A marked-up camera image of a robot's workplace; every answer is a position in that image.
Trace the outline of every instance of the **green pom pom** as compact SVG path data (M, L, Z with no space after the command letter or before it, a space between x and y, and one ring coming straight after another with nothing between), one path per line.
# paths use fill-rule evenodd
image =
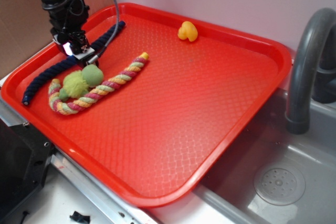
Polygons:
M63 81L63 89L68 97L80 98L83 93L87 92L89 85L82 77L82 71L78 70L67 75Z
M82 76L92 88L101 84L104 79L103 72L94 64L84 67L82 70Z

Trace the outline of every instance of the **gray sink basin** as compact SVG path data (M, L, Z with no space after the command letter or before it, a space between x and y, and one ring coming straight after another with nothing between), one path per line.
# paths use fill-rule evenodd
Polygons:
M285 109L278 90L201 185L238 222L336 223L336 109L312 102L303 135L286 131Z

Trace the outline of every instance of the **sink drain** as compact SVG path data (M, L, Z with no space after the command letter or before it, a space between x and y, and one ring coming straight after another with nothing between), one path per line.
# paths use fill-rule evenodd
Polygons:
M285 206L301 198L305 192L305 181L299 170L279 162L265 165L258 170L254 188L264 201Z

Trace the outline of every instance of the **faucet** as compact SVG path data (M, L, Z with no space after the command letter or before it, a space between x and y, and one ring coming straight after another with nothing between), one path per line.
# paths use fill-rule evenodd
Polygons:
M336 101L336 12L323 8L310 18L297 50L287 97L287 130L303 134L310 124L310 101Z

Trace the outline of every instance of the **multicolored rope toy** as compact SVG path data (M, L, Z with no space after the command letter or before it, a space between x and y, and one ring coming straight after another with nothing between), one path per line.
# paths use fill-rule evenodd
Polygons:
M148 58L148 54L143 52L118 75L104 81L101 85L96 86L78 100L69 103L65 103L60 100L59 90L61 89L61 84L58 79L53 79L48 90L49 106L53 111L63 115L77 114L79 111L91 107L105 95L119 89L121 85L132 80L132 78L144 67Z

